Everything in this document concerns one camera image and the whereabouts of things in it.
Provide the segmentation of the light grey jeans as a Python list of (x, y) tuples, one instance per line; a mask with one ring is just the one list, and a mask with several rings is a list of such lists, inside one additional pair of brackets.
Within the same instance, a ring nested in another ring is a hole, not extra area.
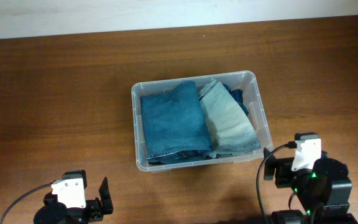
[(210, 158), (243, 156), (261, 147), (248, 115), (223, 83), (212, 78), (198, 95), (212, 142)]

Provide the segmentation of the blue taped cloth bundle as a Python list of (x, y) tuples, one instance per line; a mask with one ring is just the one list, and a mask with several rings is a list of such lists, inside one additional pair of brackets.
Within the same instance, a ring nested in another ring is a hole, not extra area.
[(241, 109), (247, 116), (249, 112), (246, 106), (244, 105), (243, 91), (241, 89), (231, 90), (230, 86), (225, 83), (223, 83), (223, 86), (229, 92), (229, 94), (234, 98), (234, 100), (237, 102), (237, 104), (241, 107)]

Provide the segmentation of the dark blue jeans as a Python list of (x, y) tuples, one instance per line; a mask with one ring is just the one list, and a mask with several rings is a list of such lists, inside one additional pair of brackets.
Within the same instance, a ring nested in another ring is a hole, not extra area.
[(168, 93), (143, 96), (140, 102), (149, 164), (200, 161), (212, 151), (195, 82), (183, 82)]

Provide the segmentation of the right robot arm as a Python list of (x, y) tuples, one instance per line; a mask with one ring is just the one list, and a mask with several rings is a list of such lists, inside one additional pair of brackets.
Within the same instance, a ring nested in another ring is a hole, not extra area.
[[(280, 210), (266, 215), (260, 178), (274, 180), (278, 189), (290, 188), (288, 206), (296, 197), (303, 210)], [(276, 149), (264, 149), (257, 171), (256, 190), (265, 223), (357, 223), (348, 212), (352, 182), (347, 165), (322, 150), (316, 133), (296, 133), (295, 140)]]

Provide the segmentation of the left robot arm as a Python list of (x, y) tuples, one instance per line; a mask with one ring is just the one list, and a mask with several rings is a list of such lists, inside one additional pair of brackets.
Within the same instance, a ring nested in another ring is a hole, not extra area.
[(99, 188), (99, 197), (87, 200), (86, 171), (69, 171), (61, 179), (50, 184), (52, 191), (44, 197), (44, 206), (34, 216), (38, 224), (88, 224), (103, 221), (113, 213), (114, 207), (109, 192), (108, 179), (104, 178)]

